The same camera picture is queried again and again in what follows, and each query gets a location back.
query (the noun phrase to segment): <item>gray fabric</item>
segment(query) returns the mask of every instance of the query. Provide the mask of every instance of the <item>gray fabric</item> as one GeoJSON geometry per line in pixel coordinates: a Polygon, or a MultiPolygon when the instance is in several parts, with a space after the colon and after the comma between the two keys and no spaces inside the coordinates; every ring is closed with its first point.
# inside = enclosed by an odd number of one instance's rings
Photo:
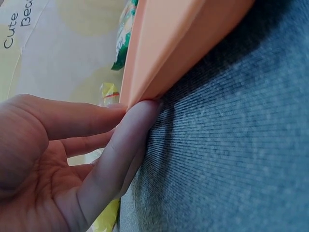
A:
{"type": "Polygon", "coordinates": [[[309,231],[309,1],[260,0],[164,97],[122,232],[309,231]]]}

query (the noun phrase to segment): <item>snack bag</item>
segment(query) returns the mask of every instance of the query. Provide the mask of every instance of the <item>snack bag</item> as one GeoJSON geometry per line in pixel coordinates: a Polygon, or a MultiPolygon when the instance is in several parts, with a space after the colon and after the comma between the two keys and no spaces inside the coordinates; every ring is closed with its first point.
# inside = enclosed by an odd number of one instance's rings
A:
{"type": "Polygon", "coordinates": [[[125,66],[137,4],[138,0],[129,0],[120,16],[116,46],[117,57],[112,70],[120,70],[125,66]]]}
{"type": "MultiPolygon", "coordinates": [[[[100,87],[99,106],[107,106],[119,102],[119,92],[113,83],[103,83],[100,87]]],[[[94,151],[89,156],[93,160],[98,159],[103,149],[94,151]]],[[[95,222],[91,225],[88,232],[112,232],[117,220],[120,200],[111,201],[104,211],[99,215],[95,222]]]]}
{"type": "Polygon", "coordinates": [[[120,200],[113,200],[92,224],[92,232],[112,232],[117,220],[120,200]]]}
{"type": "Polygon", "coordinates": [[[113,83],[103,83],[100,88],[99,106],[107,106],[119,102],[119,92],[113,83]]]}

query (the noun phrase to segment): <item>knit fabric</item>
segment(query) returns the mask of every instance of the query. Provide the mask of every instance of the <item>knit fabric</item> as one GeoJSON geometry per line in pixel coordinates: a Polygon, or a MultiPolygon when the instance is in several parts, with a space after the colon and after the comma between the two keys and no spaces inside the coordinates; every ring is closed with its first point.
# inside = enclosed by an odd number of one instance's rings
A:
{"type": "Polygon", "coordinates": [[[120,231],[309,230],[308,0],[257,0],[164,102],[120,231]]]}

